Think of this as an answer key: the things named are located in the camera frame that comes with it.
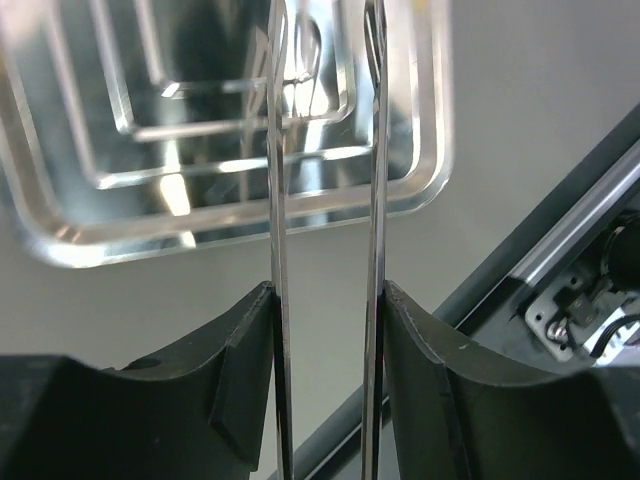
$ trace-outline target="black wire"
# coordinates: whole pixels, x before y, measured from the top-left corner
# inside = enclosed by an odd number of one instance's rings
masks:
[[[616,332],[622,327],[626,327],[627,325],[631,325],[636,322],[640,322],[640,315],[627,315],[626,317],[618,318],[611,322],[611,324],[604,329],[600,338],[598,338],[598,341],[594,345],[589,356],[593,358],[600,358]]]
[[[565,328],[567,330],[567,345],[575,353],[578,351],[578,342],[576,342],[576,337],[571,330],[571,321],[567,320],[567,326]]]

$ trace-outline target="black plastic part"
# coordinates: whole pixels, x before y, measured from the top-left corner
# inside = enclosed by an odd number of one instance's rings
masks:
[[[583,328],[596,318],[596,310],[587,295],[569,287],[562,288],[553,298],[558,308],[569,315],[571,321]]]
[[[510,360],[386,286],[402,480],[640,476],[640,369],[557,376]]]
[[[272,302],[263,283],[121,371],[0,357],[0,478],[248,479],[271,376]]]
[[[640,292],[640,221],[613,237],[606,262],[618,289]]]
[[[611,339],[618,335],[620,330],[623,328],[630,328],[638,322],[640,322],[640,315],[626,315],[615,319],[604,329],[589,355],[593,358],[600,358],[604,354],[604,351],[607,348],[607,345],[609,345]]]

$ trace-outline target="stainless steel tray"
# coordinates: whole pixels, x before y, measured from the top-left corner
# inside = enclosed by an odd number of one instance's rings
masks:
[[[451,171],[448,1],[388,1],[388,208]],[[364,0],[286,0],[288,226],[368,216]],[[88,267],[268,232],[268,0],[0,0],[0,158],[28,250]]]

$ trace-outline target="metal prong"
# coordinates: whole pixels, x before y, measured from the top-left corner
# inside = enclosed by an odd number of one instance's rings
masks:
[[[296,54],[296,59],[298,57],[303,62],[303,69],[305,73],[311,73],[309,70],[309,65],[305,64],[305,62],[309,61],[311,57],[309,51],[309,45],[311,43],[311,25],[309,21],[309,0],[298,0],[299,13],[298,18],[300,18],[300,52]],[[297,74],[300,74],[301,69],[296,69]]]
[[[283,69],[281,38],[285,15],[282,0],[271,1],[269,51],[267,53],[267,160],[269,212],[271,220],[271,275],[275,285],[276,314],[273,328],[273,364],[276,383],[276,427],[278,432],[278,478],[293,480],[293,435],[291,416],[291,352],[289,344],[289,290],[285,246],[285,182],[282,130]]]
[[[388,72],[383,0],[367,0],[365,36],[374,84],[371,179],[371,232],[365,330],[364,407],[362,413],[362,480],[378,478],[383,382],[383,283],[388,175]]]

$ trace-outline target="gray background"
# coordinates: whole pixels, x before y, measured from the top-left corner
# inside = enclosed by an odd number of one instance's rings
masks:
[[[453,0],[456,169],[389,221],[388,276],[434,310],[640,100],[637,0]],[[86,271],[28,257],[0,214],[0,352],[123,366],[268,279],[267,241]],[[288,238],[295,443],[361,383],[366,224]],[[275,468],[272,408],[257,479]]]

